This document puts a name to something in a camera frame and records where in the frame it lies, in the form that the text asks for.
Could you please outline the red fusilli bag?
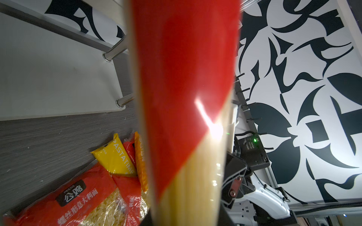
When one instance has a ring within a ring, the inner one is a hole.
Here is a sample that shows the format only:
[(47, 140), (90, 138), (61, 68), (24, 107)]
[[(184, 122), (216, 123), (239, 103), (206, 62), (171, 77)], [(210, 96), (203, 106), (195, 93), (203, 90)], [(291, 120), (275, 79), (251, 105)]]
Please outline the red fusilli bag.
[[(136, 167), (135, 145), (132, 142), (123, 144), (129, 157)], [(127, 177), (121, 175), (112, 175), (117, 187), (121, 192), (123, 200), (126, 202), (127, 226), (140, 226), (148, 213), (149, 207), (146, 202), (147, 192), (143, 192), (138, 175), (136, 177)]]
[(124, 226), (125, 202), (100, 164), (25, 208), (3, 216), (6, 226)]

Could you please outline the orange blue pasta bag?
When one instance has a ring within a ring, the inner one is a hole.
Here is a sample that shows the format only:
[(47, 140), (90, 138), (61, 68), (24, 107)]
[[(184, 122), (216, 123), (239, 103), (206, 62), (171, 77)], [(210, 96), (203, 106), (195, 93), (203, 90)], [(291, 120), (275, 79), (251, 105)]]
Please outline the orange blue pasta bag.
[(134, 133), (134, 145), (135, 145), (135, 155), (136, 155), (136, 169), (138, 178), (140, 180), (140, 185), (143, 192), (147, 192), (149, 189), (148, 177), (146, 170), (146, 159), (143, 148), (143, 143), (139, 132)]

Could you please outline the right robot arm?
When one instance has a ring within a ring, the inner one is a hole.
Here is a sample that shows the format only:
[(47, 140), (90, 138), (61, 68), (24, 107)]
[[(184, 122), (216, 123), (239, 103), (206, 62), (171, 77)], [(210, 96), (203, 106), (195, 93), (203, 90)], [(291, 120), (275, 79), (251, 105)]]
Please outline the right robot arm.
[(228, 214), (235, 225), (298, 225), (285, 190), (272, 187), (255, 173), (270, 164), (257, 133), (247, 131), (233, 136), (226, 155), (221, 213)]

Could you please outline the red spaghetti package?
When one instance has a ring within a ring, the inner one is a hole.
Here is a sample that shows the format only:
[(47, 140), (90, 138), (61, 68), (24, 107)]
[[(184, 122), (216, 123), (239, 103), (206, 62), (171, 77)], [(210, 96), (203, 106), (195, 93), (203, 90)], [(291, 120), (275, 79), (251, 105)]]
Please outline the red spaghetti package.
[(240, 1), (125, 1), (155, 226), (215, 226)]

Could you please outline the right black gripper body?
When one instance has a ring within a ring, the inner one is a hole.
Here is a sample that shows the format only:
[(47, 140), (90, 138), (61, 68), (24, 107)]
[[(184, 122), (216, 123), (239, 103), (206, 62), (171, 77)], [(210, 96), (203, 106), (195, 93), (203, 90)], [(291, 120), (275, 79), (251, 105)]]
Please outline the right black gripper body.
[(248, 169), (247, 164), (237, 156), (227, 152), (222, 184), (222, 204), (231, 209)]

